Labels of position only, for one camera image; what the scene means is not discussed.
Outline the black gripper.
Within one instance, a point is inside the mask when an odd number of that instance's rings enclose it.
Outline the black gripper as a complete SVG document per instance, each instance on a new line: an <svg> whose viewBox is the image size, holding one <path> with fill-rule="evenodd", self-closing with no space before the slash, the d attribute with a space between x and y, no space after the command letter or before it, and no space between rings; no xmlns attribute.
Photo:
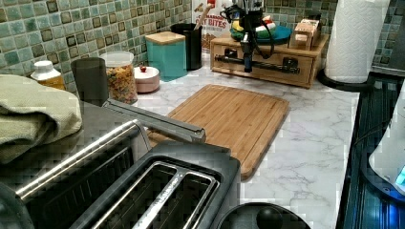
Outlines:
<svg viewBox="0 0 405 229"><path fill-rule="evenodd" d="M229 7L225 7L220 16L229 23L238 21L245 30L245 34L240 41L244 53L243 60L245 72L252 72L252 56L254 51L253 34L257 27L262 25L264 13L264 0L232 0Z"/></svg>

